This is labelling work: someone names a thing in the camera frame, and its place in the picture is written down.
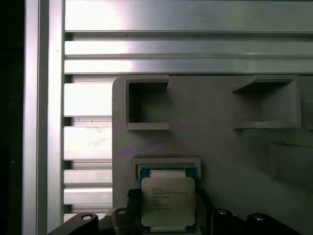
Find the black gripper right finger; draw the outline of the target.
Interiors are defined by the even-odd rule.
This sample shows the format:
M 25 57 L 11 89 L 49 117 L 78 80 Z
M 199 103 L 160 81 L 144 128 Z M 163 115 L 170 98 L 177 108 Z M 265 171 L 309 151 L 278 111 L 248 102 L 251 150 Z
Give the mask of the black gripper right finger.
M 298 235 L 298 231 L 264 213 L 245 220 L 227 209 L 216 208 L 204 189 L 196 191 L 196 221 L 203 235 Z

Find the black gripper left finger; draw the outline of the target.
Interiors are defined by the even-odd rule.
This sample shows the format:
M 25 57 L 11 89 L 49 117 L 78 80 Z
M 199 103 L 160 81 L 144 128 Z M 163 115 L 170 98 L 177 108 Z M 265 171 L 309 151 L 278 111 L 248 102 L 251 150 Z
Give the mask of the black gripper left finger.
M 50 235 L 140 235 L 139 216 L 142 193 L 140 189 L 128 191 L 124 208 L 112 209 L 102 219 L 91 212 L 75 215 Z

